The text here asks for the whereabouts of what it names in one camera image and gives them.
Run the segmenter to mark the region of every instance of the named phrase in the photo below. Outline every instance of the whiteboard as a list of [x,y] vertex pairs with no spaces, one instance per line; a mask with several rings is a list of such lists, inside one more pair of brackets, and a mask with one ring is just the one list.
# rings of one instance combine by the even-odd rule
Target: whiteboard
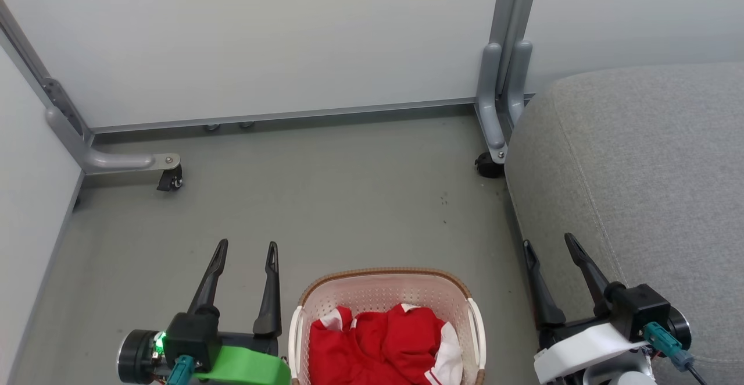
[[91,128],[472,99],[495,0],[5,0]]
[[0,32],[0,383],[8,382],[82,176],[8,46]]
[[744,0],[534,0],[525,91],[635,65],[744,60]]

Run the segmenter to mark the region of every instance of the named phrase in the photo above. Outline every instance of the red clothing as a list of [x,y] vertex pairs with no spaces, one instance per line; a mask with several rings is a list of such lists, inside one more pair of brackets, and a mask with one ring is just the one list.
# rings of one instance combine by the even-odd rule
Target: red clothing
[[[310,327],[310,382],[447,385],[439,382],[432,371],[446,325],[454,332],[450,324],[428,308],[397,305],[386,313],[365,312],[352,319],[348,308],[338,306]],[[459,366],[462,376],[461,361]]]

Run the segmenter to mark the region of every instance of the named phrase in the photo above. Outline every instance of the green led light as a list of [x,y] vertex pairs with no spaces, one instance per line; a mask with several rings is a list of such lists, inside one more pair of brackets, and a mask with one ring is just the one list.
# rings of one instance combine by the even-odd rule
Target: green led light
[[155,347],[154,350],[158,354],[165,353],[165,347],[163,346],[163,339],[165,338],[165,331],[161,331],[155,335]]

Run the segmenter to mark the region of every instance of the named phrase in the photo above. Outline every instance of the black cable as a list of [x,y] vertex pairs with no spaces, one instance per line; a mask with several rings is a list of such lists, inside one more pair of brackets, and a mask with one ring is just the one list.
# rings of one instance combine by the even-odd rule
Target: black cable
[[707,382],[705,382],[705,379],[703,379],[700,374],[693,368],[693,365],[691,363],[688,363],[685,365],[686,368],[688,368],[688,371],[697,379],[697,382],[700,383],[700,385],[707,385]]

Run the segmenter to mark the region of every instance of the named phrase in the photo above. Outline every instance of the teal connector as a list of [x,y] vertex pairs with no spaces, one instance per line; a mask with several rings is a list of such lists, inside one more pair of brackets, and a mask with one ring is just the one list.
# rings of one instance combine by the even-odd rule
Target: teal connector
[[168,382],[165,385],[188,385],[191,375],[194,374],[194,358],[191,356],[180,356],[176,359],[176,365],[170,372]]
[[682,344],[658,322],[649,322],[643,329],[643,339],[648,341],[653,348],[661,351],[677,370],[684,372],[692,366],[695,359],[693,355],[682,349]]

